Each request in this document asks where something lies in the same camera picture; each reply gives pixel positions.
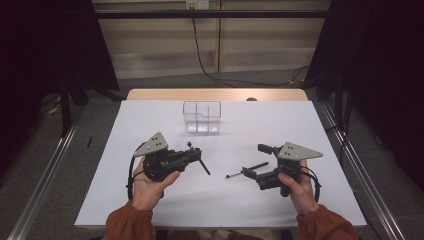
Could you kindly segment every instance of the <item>white table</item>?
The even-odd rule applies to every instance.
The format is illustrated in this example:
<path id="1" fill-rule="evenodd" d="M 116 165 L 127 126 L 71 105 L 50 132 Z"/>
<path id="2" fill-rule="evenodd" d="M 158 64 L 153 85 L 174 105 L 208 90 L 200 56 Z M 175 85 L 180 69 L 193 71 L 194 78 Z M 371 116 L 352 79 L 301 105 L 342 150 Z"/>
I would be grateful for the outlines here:
<path id="1" fill-rule="evenodd" d="M 353 225 L 365 220 L 341 170 L 311 102 L 222 102 L 220 134 L 184 131 L 183 101 L 125 101 L 115 121 L 76 226 L 102 228 L 108 214 L 127 201 L 129 162 L 139 144 L 161 131 L 170 149 L 186 150 L 191 141 L 202 149 L 200 163 L 187 166 L 154 209 L 153 224 L 166 228 L 285 228 L 297 225 L 289 198 L 279 189 L 261 191 L 244 176 L 224 176 L 269 161 L 259 173 L 276 167 L 276 159 L 257 151 L 257 144 L 286 141 L 324 154 L 308 161 L 321 185 L 320 203 Z"/>

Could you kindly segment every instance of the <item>wire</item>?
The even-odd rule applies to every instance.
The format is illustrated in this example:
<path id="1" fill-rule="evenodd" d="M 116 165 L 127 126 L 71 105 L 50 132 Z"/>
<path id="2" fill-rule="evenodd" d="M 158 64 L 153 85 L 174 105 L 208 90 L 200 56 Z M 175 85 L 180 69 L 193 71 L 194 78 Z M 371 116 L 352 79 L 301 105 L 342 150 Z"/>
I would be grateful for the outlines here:
<path id="1" fill-rule="evenodd" d="M 314 171 L 312 171 L 310 168 L 308 168 L 308 167 L 304 167 L 304 166 L 300 166 L 301 168 L 305 168 L 305 169 L 307 169 L 308 171 L 310 171 L 312 174 L 310 174 L 309 172 L 303 172 L 303 171 L 300 171 L 300 173 L 301 174 L 303 174 L 303 175 L 305 175 L 305 176 L 308 176 L 308 177 L 310 177 L 312 180 L 314 180 L 314 183 L 315 183 L 315 196 L 314 196 L 314 198 L 315 198 L 315 201 L 316 202 L 318 202 L 318 200 L 319 200 L 319 195 L 320 195 L 320 188 L 321 188 L 321 184 L 319 184 L 319 182 L 318 182 L 318 177 L 317 177 L 317 175 L 314 173 Z"/>
<path id="2" fill-rule="evenodd" d="M 307 69 L 307 68 L 309 68 L 309 65 L 306 65 L 306 66 L 303 66 L 303 67 L 299 67 L 299 68 L 296 68 L 295 70 L 293 70 L 293 72 L 292 72 L 292 81 L 293 81 L 292 88 L 295 87 L 297 76 L 302 72 L 303 69 Z"/>
<path id="3" fill-rule="evenodd" d="M 199 51 L 199 43 L 198 43 L 198 40 L 197 40 L 197 29 L 196 29 L 195 18 L 192 18 L 192 23 L 193 23 L 193 30 L 194 30 L 194 38 L 195 38 L 195 41 L 196 41 L 197 58 L 199 59 L 200 68 L 202 69 L 203 73 L 208 78 L 210 78 L 211 80 L 218 82 L 218 83 L 221 83 L 221 84 L 224 84 L 224 85 L 227 85 L 227 86 L 230 86 L 232 88 L 237 88 L 237 87 L 232 85 L 232 84 L 226 83 L 226 82 L 239 82 L 239 83 L 256 84 L 256 85 L 268 86 L 268 87 L 280 87 L 280 86 L 290 84 L 292 81 L 294 81 L 294 80 L 289 80 L 289 81 L 286 81 L 286 82 L 283 82 L 283 83 L 260 83 L 260 82 L 246 81 L 246 80 L 240 80 L 240 79 L 222 79 L 222 78 L 216 78 L 216 77 L 209 75 L 206 72 L 205 68 L 203 67 L 202 59 L 200 58 L 200 51 Z M 301 70 L 303 68 L 307 68 L 307 67 L 309 67 L 309 65 L 295 69 L 294 71 L 296 71 L 296 70 L 297 71 L 300 70 L 300 71 L 296 74 L 296 76 L 295 76 L 294 71 L 293 71 L 293 73 L 292 73 L 293 78 L 297 77 L 299 75 L 299 73 L 301 72 Z"/>
<path id="4" fill-rule="evenodd" d="M 145 142 L 144 143 L 142 143 L 140 146 L 138 146 L 138 148 L 135 150 L 135 152 L 137 152 L 143 145 L 145 144 Z M 136 175 L 134 175 L 134 177 L 133 177 L 133 167 L 134 167 L 134 161 L 135 161 L 135 156 L 133 155 L 132 157 L 131 157 L 131 161 L 130 161 L 130 167 L 129 167 L 129 170 L 128 170 L 128 183 L 127 183 L 127 186 L 126 186 L 126 188 L 127 188 L 127 195 L 128 195 L 128 200 L 131 200 L 131 199 L 133 199 L 133 194 L 132 194 L 132 190 L 133 190 L 133 183 L 134 183 L 134 178 L 138 175 L 138 174 L 141 174 L 142 172 L 144 172 L 144 170 L 143 171 L 141 171 L 141 172 L 139 172 L 139 173 L 137 173 Z"/>
<path id="5" fill-rule="evenodd" d="M 347 104 L 346 110 L 345 110 L 345 115 L 344 115 L 344 117 L 342 119 L 342 122 L 341 122 L 343 129 L 348 129 L 349 128 L 349 118 L 350 118 L 351 111 L 352 111 L 352 99 L 349 96 L 349 98 L 348 98 L 348 104 Z M 334 130 L 336 128 L 341 128 L 341 127 L 339 125 L 334 125 L 332 127 L 326 128 L 324 130 L 325 130 L 325 132 L 328 133 L 330 130 Z"/>
<path id="6" fill-rule="evenodd" d="M 348 133 L 349 133 L 349 119 L 350 119 L 350 115 L 352 113 L 352 99 L 350 97 L 350 95 L 348 95 L 348 99 L 347 99 L 347 104 L 346 104 L 346 110 L 345 110 L 345 114 L 344 117 L 342 119 L 342 128 L 344 129 L 344 136 L 342 139 L 342 146 L 340 147 L 340 156 L 339 156 L 339 163 L 340 166 L 343 169 L 343 150 L 346 147 L 346 141 L 348 138 Z"/>
<path id="7" fill-rule="evenodd" d="M 310 89 L 315 87 L 318 83 L 322 81 L 324 78 L 331 77 L 331 71 L 330 70 L 324 70 L 320 73 L 315 74 L 315 76 L 310 77 L 307 81 L 303 82 L 298 88 L 300 89 Z"/>
<path id="8" fill-rule="evenodd" d="M 137 177 L 138 175 L 140 175 L 140 174 L 142 174 L 142 173 L 144 173 L 144 171 L 141 171 L 141 172 L 137 173 L 136 175 L 134 175 L 134 176 L 133 176 L 133 179 L 135 179 L 135 177 Z"/>

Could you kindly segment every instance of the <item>orange sleeve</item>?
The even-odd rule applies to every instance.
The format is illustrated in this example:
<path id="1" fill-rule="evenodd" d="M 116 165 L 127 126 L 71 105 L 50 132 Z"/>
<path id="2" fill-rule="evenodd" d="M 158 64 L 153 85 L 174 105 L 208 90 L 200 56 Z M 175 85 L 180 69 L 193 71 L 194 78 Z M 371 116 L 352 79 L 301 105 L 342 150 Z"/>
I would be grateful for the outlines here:
<path id="1" fill-rule="evenodd" d="M 299 240 L 344 239 L 358 240 L 352 224 L 342 216 L 319 205 L 319 209 L 306 216 L 297 216 Z"/>
<path id="2" fill-rule="evenodd" d="M 136 210 L 132 201 L 113 211 L 106 220 L 107 235 L 103 240 L 155 240 L 156 231 L 152 224 L 153 212 Z"/>

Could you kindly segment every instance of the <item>clear plastic container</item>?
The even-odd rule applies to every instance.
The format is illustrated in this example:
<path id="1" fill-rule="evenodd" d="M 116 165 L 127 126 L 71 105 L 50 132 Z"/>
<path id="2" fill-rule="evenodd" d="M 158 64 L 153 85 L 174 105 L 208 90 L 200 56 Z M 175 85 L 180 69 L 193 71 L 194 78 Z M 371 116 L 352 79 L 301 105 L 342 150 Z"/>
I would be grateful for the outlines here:
<path id="1" fill-rule="evenodd" d="M 186 101 L 183 106 L 186 132 L 219 133 L 221 102 Z"/>

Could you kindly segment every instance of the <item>hand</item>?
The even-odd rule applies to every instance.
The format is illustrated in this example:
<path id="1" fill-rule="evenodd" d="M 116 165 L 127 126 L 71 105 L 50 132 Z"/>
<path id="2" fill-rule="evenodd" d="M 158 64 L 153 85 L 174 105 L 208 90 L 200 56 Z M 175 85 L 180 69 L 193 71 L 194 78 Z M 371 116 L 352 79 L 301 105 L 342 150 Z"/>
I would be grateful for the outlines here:
<path id="1" fill-rule="evenodd" d="M 144 156 L 133 172 L 133 176 L 143 171 Z M 180 176 L 180 172 L 173 172 L 162 182 L 150 180 L 144 173 L 134 178 L 133 207 L 141 211 L 152 211 L 158 204 L 163 191 Z"/>
<path id="2" fill-rule="evenodd" d="M 308 170 L 304 168 L 307 167 L 306 160 L 301 160 L 300 166 L 303 166 L 301 171 L 308 173 Z M 278 178 L 290 187 L 290 198 L 298 214 L 307 215 L 319 208 L 312 191 L 311 178 L 301 174 L 299 183 L 284 173 L 278 174 Z"/>

